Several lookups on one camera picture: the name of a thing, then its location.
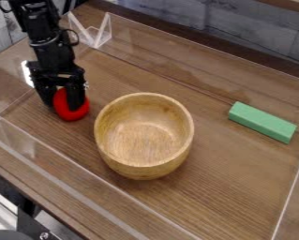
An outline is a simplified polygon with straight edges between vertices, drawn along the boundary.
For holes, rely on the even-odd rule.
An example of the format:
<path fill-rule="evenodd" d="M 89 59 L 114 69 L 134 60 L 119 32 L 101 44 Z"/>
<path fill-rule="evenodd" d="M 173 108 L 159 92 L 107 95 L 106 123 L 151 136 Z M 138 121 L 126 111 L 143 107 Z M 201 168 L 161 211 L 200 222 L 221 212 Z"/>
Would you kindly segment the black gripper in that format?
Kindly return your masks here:
<path fill-rule="evenodd" d="M 30 35 L 30 46 L 37 59 L 29 61 L 30 78 L 45 104 L 51 107 L 58 86 L 66 87 L 70 110 L 77 111 L 86 102 L 86 78 L 75 63 L 74 47 L 69 34 Z"/>

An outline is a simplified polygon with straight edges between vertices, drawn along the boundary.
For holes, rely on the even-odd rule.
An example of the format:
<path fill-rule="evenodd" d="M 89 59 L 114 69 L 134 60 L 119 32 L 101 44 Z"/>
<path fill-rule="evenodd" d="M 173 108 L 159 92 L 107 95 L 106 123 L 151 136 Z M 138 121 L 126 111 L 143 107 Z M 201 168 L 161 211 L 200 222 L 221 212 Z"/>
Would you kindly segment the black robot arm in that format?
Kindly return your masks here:
<path fill-rule="evenodd" d="M 78 33 L 62 27 L 53 0 L 0 0 L 0 10 L 14 13 L 22 31 L 29 34 L 37 60 L 29 61 L 34 88 L 49 107 L 54 107 L 58 87 L 67 93 L 70 110 L 86 102 L 86 70 L 75 64 L 74 47 L 81 43 Z"/>

